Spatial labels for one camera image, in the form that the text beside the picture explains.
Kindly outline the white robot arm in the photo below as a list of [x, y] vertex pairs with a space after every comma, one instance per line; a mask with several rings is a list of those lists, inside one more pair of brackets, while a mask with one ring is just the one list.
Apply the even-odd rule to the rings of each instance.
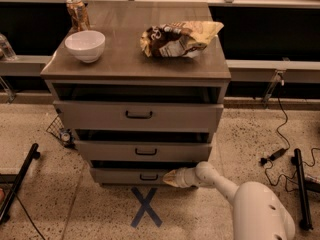
[[214, 187], [233, 207], [234, 240], [294, 240], [295, 223], [275, 193], [249, 181], [236, 185], [209, 163], [174, 169], [163, 176], [173, 187]]

